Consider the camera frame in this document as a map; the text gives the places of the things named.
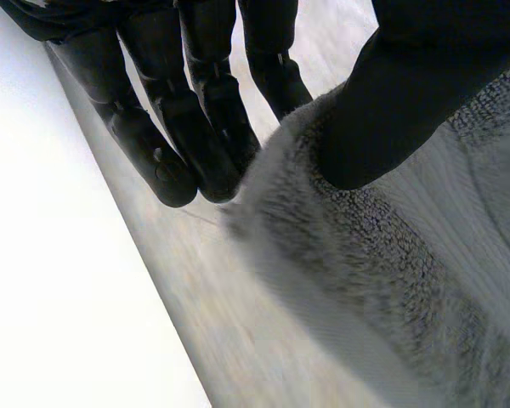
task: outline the white surface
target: white surface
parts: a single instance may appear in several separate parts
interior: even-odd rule
[[[0,9],[0,408],[202,406],[43,48]]]

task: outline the finger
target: finger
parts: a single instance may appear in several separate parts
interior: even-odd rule
[[[170,207],[192,201],[195,182],[139,104],[115,29],[102,28],[48,46],[83,87],[116,142],[157,197]]]
[[[124,111],[110,121],[110,131],[159,200],[183,207],[196,197],[196,182],[143,110]]]
[[[230,73],[235,0],[178,2],[193,87],[208,120],[243,174],[260,144]]]
[[[136,14],[118,30],[156,114],[201,193],[212,202],[230,200],[240,176],[187,83],[178,10]]]
[[[239,0],[239,4],[253,81],[281,120],[312,100],[298,64],[289,57],[298,0]]]

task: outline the black fingertip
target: black fingertip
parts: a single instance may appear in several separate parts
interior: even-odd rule
[[[165,206],[180,208],[195,199],[198,189],[185,166],[163,163],[156,169],[156,177],[162,186],[156,195]]]

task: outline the knit fabric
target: knit fabric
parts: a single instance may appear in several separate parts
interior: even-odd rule
[[[510,407],[510,70],[353,191],[315,165],[338,91],[291,114],[253,163],[224,210],[233,241],[391,405]]]

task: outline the gloved hand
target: gloved hand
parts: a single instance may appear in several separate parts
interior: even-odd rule
[[[393,170],[510,66],[510,2],[373,0],[363,47],[323,133],[320,171],[341,190]]]
[[[253,79],[276,116],[311,101],[288,56],[298,0],[239,0]],[[235,0],[0,0],[29,35],[46,41],[88,94],[114,139],[170,207],[197,190],[235,193],[260,148],[230,73]],[[117,33],[176,151],[143,110]],[[185,46],[193,90],[184,74]]]

